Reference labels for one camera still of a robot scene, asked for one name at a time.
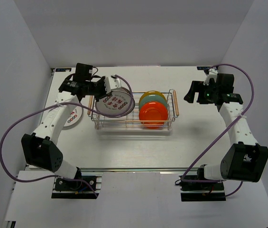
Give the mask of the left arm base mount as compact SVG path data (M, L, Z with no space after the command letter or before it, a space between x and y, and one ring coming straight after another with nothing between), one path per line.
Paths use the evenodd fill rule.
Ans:
M83 174L82 179L87 182L67 181L56 178L51 194L52 199L97 199L100 190L102 177L98 175Z

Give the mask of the green red rimmed plate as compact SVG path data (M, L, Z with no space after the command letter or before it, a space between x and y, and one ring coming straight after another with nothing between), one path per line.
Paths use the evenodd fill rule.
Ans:
M116 94L120 94L120 93L131 95L129 89L124 88L124 87L117 87L117 88L112 89L109 92L109 94L112 94L112 95L116 95Z

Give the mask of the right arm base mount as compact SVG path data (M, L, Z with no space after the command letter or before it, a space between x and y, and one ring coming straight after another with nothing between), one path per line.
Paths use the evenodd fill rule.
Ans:
M175 185L180 187L182 202L226 201L223 183L183 182L179 178Z

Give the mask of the orange plate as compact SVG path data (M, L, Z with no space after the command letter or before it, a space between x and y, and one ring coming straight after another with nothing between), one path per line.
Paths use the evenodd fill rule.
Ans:
M167 119L167 108L157 101L147 102L139 110L139 120L151 130L161 128Z

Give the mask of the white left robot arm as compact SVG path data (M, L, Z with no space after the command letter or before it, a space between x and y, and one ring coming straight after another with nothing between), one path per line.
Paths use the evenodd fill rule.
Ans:
M49 109L41 124L32 134L25 134L21 144L26 163L55 175L66 178L66 184L73 190L82 185L82 177L76 166L67 162L57 147L59 135L71 112L87 95L102 99L119 87L118 80L102 76L92 81L92 66L76 65L75 73L67 76L58 89L55 105Z

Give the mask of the teal plate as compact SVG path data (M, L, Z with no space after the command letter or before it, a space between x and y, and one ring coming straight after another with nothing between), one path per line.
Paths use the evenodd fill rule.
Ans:
M164 105L165 108L168 108L168 104L167 101L164 97L157 95L157 94L149 94L146 95L145 97L143 97L140 101L139 101L139 110L146 104L149 102L159 102L162 105Z

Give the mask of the white plate red characters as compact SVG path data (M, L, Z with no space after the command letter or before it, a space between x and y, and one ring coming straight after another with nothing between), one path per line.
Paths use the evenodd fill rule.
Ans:
M67 118L67 121L65 122L63 128L68 129L75 127L80 120L82 119L84 115L84 110L81 107L76 107L70 114L70 116Z

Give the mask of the white plate coloured circles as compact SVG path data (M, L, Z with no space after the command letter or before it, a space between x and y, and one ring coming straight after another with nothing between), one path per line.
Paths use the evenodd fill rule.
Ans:
M130 113L135 106L133 98L124 91L113 91L95 103L96 110L103 116L117 118Z

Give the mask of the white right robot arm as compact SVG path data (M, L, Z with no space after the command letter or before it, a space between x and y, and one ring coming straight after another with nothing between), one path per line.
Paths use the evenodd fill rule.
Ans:
M244 118L243 100L234 93L234 75L213 73L205 81L193 81L184 100L203 105L214 104L226 124L230 149L217 164L205 164L196 177L197 186L208 189L214 182L224 180L258 182L268 160L268 148L253 136Z

